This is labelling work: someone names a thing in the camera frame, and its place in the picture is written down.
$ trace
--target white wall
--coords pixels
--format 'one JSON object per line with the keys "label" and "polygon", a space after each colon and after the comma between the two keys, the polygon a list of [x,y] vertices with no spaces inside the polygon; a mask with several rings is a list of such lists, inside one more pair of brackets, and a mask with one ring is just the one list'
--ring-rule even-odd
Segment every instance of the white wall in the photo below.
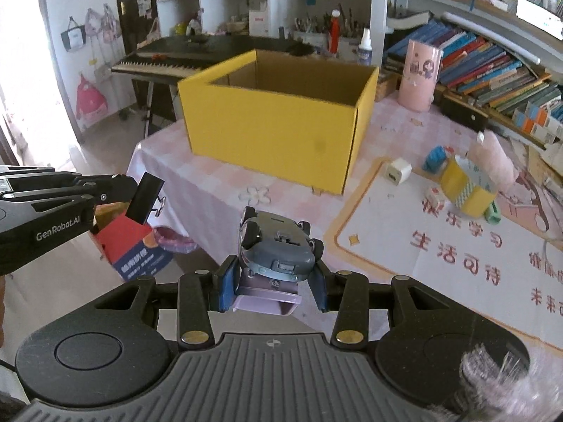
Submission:
{"label": "white wall", "polygon": [[[94,70],[103,63],[100,53],[100,45],[106,60],[112,58],[112,48],[109,44],[104,44],[100,35],[100,44],[94,39],[94,53],[98,62],[94,66],[88,64],[92,58],[92,47],[90,40],[81,50],[67,52],[61,40],[61,32],[67,29],[69,17],[72,16],[79,25],[84,24],[88,8],[92,8],[103,15],[103,4],[108,3],[112,8],[115,17],[118,17],[116,0],[47,0],[47,13],[49,15],[49,30],[53,39],[53,48],[58,63],[58,67],[63,77],[64,87],[69,97],[72,111],[76,115],[77,87],[80,83],[80,73],[91,81],[95,82]],[[122,38],[113,43],[115,52],[114,60],[118,60],[125,53]],[[96,84],[96,88],[102,92],[108,100],[108,116],[135,103],[133,86],[130,79],[122,75],[115,75],[110,80],[101,84]],[[78,119],[81,129],[93,125],[95,122],[85,122]]]}

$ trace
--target pink plush toy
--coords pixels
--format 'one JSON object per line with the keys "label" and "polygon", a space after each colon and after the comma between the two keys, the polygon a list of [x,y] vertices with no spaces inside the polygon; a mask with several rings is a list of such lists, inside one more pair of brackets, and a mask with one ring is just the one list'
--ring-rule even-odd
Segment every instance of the pink plush toy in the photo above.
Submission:
{"label": "pink plush toy", "polygon": [[486,130],[471,143],[467,158],[483,170],[501,192],[508,190],[516,181],[519,172],[505,154],[496,135]]}

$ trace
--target pink cup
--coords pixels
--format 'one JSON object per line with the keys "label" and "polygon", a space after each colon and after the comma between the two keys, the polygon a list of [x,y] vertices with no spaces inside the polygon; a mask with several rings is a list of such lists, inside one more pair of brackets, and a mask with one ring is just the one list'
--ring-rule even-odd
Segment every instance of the pink cup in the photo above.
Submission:
{"label": "pink cup", "polygon": [[397,100],[401,106],[418,112],[430,109],[442,55],[437,47],[409,41]]}

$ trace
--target black and white bag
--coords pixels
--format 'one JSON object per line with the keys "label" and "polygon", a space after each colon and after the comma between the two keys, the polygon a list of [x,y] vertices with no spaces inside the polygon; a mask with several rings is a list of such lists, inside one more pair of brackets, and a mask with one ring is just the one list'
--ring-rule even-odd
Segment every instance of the black and white bag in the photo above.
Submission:
{"label": "black and white bag", "polygon": [[86,45],[86,30],[84,25],[78,25],[71,16],[67,30],[61,33],[61,39],[63,39],[63,46],[67,52],[82,49]]}

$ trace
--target yellow tape roll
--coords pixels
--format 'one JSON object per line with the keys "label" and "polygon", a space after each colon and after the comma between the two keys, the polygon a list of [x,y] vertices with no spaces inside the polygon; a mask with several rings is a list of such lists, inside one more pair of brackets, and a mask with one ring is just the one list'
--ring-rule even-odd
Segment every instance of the yellow tape roll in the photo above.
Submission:
{"label": "yellow tape roll", "polygon": [[458,155],[448,160],[440,187],[455,206],[474,218],[485,213],[497,194],[496,186],[485,172]]}

